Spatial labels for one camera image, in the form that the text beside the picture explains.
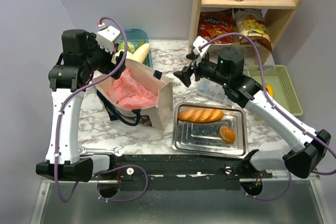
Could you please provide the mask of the yellow banana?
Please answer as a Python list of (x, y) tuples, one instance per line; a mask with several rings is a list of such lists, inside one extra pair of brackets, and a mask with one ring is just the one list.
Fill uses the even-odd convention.
[(273, 88), (271, 87), (271, 85), (266, 83), (265, 88), (266, 88), (266, 91), (268, 92), (268, 94), (273, 98), (274, 97), (274, 91), (273, 91)]

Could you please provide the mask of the pink plastic grocery bag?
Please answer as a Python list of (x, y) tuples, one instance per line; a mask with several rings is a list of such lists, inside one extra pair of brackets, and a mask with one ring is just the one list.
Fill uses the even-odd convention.
[(129, 68), (123, 71), (119, 79), (113, 81), (108, 97), (113, 104), (126, 110), (145, 109), (155, 106), (158, 101), (157, 95), (131, 77)]

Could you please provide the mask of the white cauliflower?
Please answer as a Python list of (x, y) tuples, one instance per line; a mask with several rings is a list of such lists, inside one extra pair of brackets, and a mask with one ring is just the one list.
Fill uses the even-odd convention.
[(117, 51), (117, 52), (113, 55), (111, 62), (112, 62), (112, 63), (117, 63), (117, 58), (118, 58), (120, 55), (123, 57), (123, 50), (119, 50), (119, 51)]

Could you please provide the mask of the white cassava chips bag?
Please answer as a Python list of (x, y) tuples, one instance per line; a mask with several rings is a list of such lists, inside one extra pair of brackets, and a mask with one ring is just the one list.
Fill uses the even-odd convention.
[(237, 32), (272, 52), (272, 45), (261, 9), (234, 8)]

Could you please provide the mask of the beige canvas tote bag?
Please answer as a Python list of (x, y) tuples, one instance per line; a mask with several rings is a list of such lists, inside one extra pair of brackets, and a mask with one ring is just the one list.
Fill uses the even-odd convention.
[(126, 59), (119, 79), (102, 74), (93, 82), (98, 83), (96, 94), (110, 120), (162, 131), (167, 127), (173, 113), (173, 86), (162, 72)]

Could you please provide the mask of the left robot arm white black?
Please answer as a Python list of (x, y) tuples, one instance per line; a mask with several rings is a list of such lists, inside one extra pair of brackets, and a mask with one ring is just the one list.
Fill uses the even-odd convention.
[(116, 175), (108, 155), (81, 157), (78, 146), (79, 114), (87, 84), (95, 71), (120, 77), (125, 69), (122, 56), (112, 61), (120, 31), (101, 27), (97, 33), (83, 29), (65, 30), (61, 36), (62, 53), (48, 74), (53, 100), (52, 130), (45, 160), (36, 173), (61, 181), (88, 182), (99, 173), (104, 179)]

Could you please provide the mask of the white eggplant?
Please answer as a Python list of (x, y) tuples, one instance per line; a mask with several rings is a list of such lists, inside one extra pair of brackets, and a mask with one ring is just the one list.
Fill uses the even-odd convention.
[(131, 60), (134, 60), (139, 63), (143, 63), (150, 51), (150, 44), (144, 43), (140, 46), (130, 57)]

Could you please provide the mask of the red chips bag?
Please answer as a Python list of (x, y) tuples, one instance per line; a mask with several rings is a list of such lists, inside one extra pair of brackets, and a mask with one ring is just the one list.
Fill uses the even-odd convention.
[(197, 35), (210, 41), (220, 35), (234, 32), (232, 9), (216, 12), (201, 12)]

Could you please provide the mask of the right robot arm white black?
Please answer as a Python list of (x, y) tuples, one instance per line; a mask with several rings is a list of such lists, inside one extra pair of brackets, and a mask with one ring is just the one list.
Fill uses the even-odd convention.
[(249, 178), (267, 169), (286, 169), (299, 178), (314, 173), (327, 152), (330, 133), (316, 131), (280, 106), (256, 80), (243, 73), (244, 58), (236, 50), (222, 49), (217, 63), (209, 60), (207, 52), (203, 54), (188, 54), (191, 63), (174, 76), (186, 87), (191, 85), (191, 76), (196, 81), (205, 78), (222, 86), (231, 101), (259, 116), (289, 145), (287, 150), (253, 150), (241, 165), (242, 173)]

